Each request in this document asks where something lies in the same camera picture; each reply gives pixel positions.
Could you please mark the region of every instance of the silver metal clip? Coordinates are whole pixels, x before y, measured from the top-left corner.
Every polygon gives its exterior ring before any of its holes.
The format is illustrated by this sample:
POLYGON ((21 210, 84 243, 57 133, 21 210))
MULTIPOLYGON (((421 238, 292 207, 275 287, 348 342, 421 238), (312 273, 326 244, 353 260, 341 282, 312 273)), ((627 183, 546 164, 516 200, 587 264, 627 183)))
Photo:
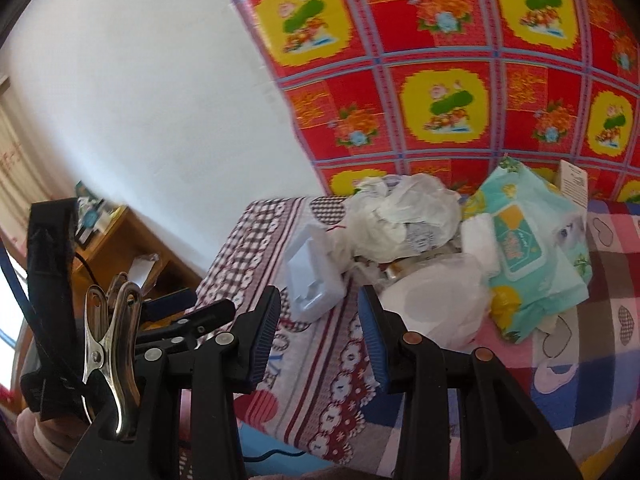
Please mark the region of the silver metal clip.
MULTIPOLYGON (((118 421, 115 437, 126 440, 135 432, 140 393, 133 374, 133 354, 142 309, 140 288, 121 272, 111 281, 108 293, 92 285, 84 300, 84 375, 86 383, 100 370, 113 398, 118 421)), ((82 398, 84 411, 93 421, 92 407, 82 398)))

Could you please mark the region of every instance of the plastic container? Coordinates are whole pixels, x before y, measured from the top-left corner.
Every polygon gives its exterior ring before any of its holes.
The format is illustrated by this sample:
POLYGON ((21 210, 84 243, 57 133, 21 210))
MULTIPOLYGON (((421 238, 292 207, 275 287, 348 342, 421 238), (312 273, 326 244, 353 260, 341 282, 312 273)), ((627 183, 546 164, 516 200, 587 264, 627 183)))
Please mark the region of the plastic container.
POLYGON ((290 318, 313 323, 344 298, 346 290, 337 266, 328 255, 321 228, 307 225, 285 250, 290 318))

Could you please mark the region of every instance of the silver screw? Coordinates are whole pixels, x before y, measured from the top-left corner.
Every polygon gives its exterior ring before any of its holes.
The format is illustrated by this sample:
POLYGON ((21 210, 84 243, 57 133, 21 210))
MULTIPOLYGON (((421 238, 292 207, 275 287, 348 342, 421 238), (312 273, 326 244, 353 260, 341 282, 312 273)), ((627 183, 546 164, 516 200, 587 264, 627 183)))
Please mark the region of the silver screw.
POLYGON ((234 341, 234 335, 231 332, 221 332, 216 336, 216 343, 221 346, 231 344, 234 341))
POLYGON ((145 352, 145 359, 147 361, 158 361, 162 357, 162 350, 159 348, 150 348, 145 352))

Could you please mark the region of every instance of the copper screw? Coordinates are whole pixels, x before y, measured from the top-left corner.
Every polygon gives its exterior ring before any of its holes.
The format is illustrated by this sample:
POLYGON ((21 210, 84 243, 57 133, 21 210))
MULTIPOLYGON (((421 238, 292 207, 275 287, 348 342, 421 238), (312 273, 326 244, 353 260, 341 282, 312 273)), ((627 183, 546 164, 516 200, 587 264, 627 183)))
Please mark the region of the copper screw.
POLYGON ((422 336, 417 332, 405 332, 402 340, 408 345, 419 345, 422 342, 422 336))
POLYGON ((479 361, 488 362, 494 358, 494 353, 484 347, 476 348, 475 354, 479 361))

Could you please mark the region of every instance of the white wall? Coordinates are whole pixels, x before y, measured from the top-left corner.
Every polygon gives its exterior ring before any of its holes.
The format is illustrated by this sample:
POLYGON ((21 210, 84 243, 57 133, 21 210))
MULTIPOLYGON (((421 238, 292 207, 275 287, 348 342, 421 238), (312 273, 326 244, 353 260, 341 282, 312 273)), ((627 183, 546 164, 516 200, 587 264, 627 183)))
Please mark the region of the white wall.
POLYGON ((321 194, 229 0, 33 0, 5 101, 59 188, 127 203, 209 267, 257 198, 321 194))

